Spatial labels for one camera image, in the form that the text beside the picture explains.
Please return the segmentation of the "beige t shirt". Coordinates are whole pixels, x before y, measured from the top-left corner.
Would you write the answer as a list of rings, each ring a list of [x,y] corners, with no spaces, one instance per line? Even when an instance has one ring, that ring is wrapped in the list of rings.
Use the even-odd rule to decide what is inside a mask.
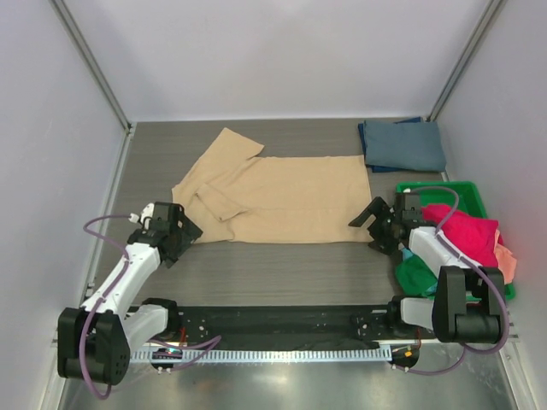
[[[371,202],[360,155],[275,157],[223,129],[184,178],[174,202],[202,230],[199,243],[369,243],[349,223]]]

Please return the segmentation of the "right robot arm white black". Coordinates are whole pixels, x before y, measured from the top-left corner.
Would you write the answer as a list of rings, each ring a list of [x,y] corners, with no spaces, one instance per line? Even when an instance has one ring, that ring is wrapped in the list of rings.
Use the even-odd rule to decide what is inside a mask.
[[[384,255],[406,244],[437,278],[432,300],[404,297],[399,308],[385,316],[385,328],[403,338],[419,326],[432,330],[442,343],[460,343],[469,350],[477,343],[489,343],[495,352],[509,337],[503,275],[466,256],[444,234],[445,223],[458,209],[456,204],[438,223],[423,216],[423,191],[421,186],[398,192],[393,205],[376,196],[349,223],[367,227],[373,239],[370,247]]]

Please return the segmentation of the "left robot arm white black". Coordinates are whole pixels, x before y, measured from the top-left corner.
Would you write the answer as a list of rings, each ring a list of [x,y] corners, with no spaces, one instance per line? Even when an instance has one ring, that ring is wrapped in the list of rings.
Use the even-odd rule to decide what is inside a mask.
[[[136,230],[126,243],[113,242],[121,258],[79,307],[67,307],[57,322],[57,373],[90,386],[115,386],[125,377],[131,354],[154,337],[173,341],[181,331],[175,301],[150,298],[129,309],[159,267],[172,267],[202,236],[182,205],[152,202],[128,216]]]

